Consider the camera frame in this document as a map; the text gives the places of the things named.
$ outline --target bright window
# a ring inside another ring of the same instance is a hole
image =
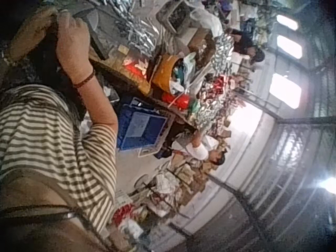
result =
[[[277,21],[292,30],[297,30],[299,28],[298,22],[282,15],[277,16]]]
[[[278,47],[280,47],[285,52],[291,54],[293,57],[297,59],[300,59],[302,57],[302,47],[298,43],[284,36],[278,35],[277,44]]]
[[[292,109],[297,109],[300,104],[301,88],[294,82],[279,74],[273,74],[269,92]]]

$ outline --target white bag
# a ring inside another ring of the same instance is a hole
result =
[[[190,13],[190,18],[198,21],[203,28],[210,29],[214,38],[223,34],[223,27],[219,18],[205,9],[194,9]]]

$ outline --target concrete floor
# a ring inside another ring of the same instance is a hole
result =
[[[125,193],[134,191],[134,184],[142,175],[148,174],[150,178],[155,176],[156,169],[171,158],[158,160],[153,155],[142,158],[138,157],[138,152],[139,149],[116,153],[117,188]]]

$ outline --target blue crate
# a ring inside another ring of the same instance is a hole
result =
[[[117,146],[120,150],[155,145],[167,121],[151,110],[123,105],[119,113]]]

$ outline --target red bracelet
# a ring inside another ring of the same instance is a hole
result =
[[[96,71],[93,70],[92,73],[89,75],[88,78],[86,78],[84,81],[82,81],[82,82],[80,82],[78,84],[73,84],[73,86],[75,88],[80,88],[80,87],[84,86],[86,83],[88,83],[95,75],[96,75]]]

